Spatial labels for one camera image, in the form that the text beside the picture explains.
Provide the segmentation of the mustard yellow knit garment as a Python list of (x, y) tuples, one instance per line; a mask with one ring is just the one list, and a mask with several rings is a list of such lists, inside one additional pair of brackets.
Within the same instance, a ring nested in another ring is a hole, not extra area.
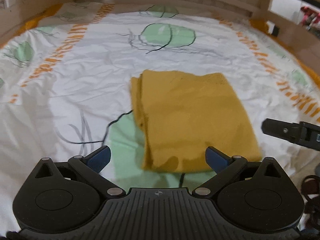
[(247, 112), (221, 73), (145, 70), (131, 79), (131, 102), (144, 133), (145, 170), (208, 171), (209, 146), (230, 157), (262, 158)]

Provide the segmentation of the red clutter beside bed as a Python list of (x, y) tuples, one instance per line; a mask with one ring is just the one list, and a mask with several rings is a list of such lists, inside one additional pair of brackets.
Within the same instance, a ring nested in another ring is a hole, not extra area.
[(312, 24), (317, 24), (319, 22), (319, 10), (312, 9), (308, 6), (303, 6), (300, 8), (303, 13), (303, 18), (300, 25), (309, 28)]

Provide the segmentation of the yellow bed sheet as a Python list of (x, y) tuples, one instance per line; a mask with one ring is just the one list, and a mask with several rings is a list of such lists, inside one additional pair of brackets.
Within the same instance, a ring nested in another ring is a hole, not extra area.
[(1, 37), (1, 48), (3, 48), (13, 37), (20, 36), (24, 32), (36, 28), (39, 25), (39, 22), (50, 16), (54, 16), (62, 7), (62, 3), (52, 5), (47, 8), (44, 12), (32, 17), (31, 19), (25, 21), (18, 27), (14, 27), (13, 30), (9, 31), (7, 37)]

